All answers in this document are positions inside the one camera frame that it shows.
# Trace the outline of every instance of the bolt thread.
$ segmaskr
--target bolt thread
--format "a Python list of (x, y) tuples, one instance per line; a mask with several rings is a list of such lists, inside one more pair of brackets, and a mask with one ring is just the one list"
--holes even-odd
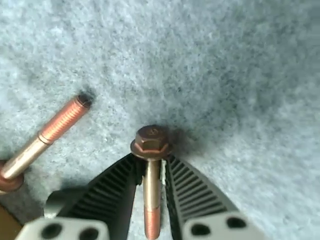
[(147, 239), (155, 240), (160, 235), (160, 206), (152, 210), (144, 207), (144, 233)]
[(83, 95), (71, 99), (39, 132), (39, 138), (53, 143), (68, 131), (90, 108)]

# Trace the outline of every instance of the hex bolt head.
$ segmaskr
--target hex bolt head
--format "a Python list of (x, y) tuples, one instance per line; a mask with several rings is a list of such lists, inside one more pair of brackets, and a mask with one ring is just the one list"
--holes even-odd
[(133, 155), (148, 161), (160, 160), (172, 150), (166, 129), (158, 125), (140, 128), (130, 147)]

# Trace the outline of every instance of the hole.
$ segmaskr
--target hole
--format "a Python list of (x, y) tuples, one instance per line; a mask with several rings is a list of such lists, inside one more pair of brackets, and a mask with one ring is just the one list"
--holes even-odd
[(90, 227), (80, 233), (79, 240), (96, 240), (99, 232), (97, 229)]
[(210, 228), (203, 224), (194, 224), (191, 228), (191, 233), (194, 236), (205, 236), (210, 234)]
[(43, 239), (54, 239), (57, 237), (62, 230), (62, 226), (59, 223), (52, 223), (46, 226), (42, 232), (41, 232), (41, 237)]
[(228, 218), (226, 224), (230, 229), (243, 229), (247, 226), (246, 222), (238, 217)]

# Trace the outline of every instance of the bolt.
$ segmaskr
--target bolt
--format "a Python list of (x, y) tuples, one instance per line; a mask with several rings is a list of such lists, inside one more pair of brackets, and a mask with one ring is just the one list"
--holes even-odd
[(84, 95), (71, 99), (21, 150), (5, 164), (0, 164), (0, 194), (17, 190), (23, 184), (23, 172), (55, 140), (69, 130), (90, 108)]
[(144, 126), (131, 143), (133, 155), (146, 161), (143, 176), (144, 232), (149, 240), (160, 235), (161, 159), (172, 150), (167, 131), (157, 125)]

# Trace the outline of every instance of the gray carpet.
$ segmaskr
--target gray carpet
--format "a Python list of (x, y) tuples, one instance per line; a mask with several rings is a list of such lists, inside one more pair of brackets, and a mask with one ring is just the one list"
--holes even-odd
[[(179, 135), (177, 155), (270, 239), (320, 239), (319, 6), (2, 0), (0, 10), (2, 159), (79, 91), (95, 96), (23, 188), (0, 196), (20, 221), (126, 155), (137, 129), (162, 124)], [(171, 239), (164, 215), (161, 240)], [(129, 240), (144, 239), (142, 216), (139, 187)]]

